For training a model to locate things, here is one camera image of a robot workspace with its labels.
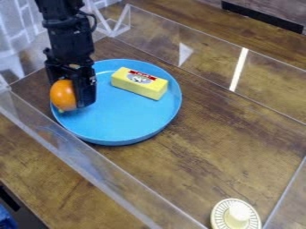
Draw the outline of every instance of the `wooden table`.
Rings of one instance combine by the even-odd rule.
[[[125,2],[306,68],[303,36],[196,1]],[[123,57],[158,64],[175,76],[183,106],[152,139],[92,147],[204,225],[214,204],[228,197],[248,201],[264,222],[305,156],[303,126],[119,41],[96,43],[96,60]],[[12,88],[51,116],[44,71]],[[49,227],[145,227],[3,116],[0,134],[1,180]]]

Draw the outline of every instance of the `white lid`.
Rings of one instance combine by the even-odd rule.
[[[239,199],[224,199],[214,207],[210,221],[212,229],[260,229],[255,209]]]

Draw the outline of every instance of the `blue tray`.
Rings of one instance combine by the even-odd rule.
[[[159,101],[111,86],[111,74],[121,66],[168,80],[168,90]],[[147,140],[178,113],[182,92],[175,78],[158,66],[135,60],[99,61],[93,67],[96,102],[63,114],[51,106],[57,122],[77,138],[99,145],[120,146]]]

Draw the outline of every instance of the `yellow package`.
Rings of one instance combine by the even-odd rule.
[[[120,89],[159,100],[167,91],[168,81],[121,67],[111,76],[111,84]]]

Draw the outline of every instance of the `clear acrylic enclosure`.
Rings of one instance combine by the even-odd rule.
[[[172,173],[116,165],[104,154],[108,148],[80,141],[52,120],[49,103],[20,92],[19,85],[36,81],[33,72],[43,68],[48,36],[41,28],[25,47],[1,43],[1,60],[9,57],[15,64],[0,63],[0,112],[151,228],[210,227],[212,206],[230,197],[255,206],[264,228],[306,228],[306,72],[129,4],[112,7],[120,15],[107,17],[87,6],[99,19],[96,47],[131,50],[121,58],[150,56],[143,61],[172,69],[180,82],[184,105],[162,133],[166,140],[139,143],[160,173]],[[162,143],[168,155],[159,156]]]

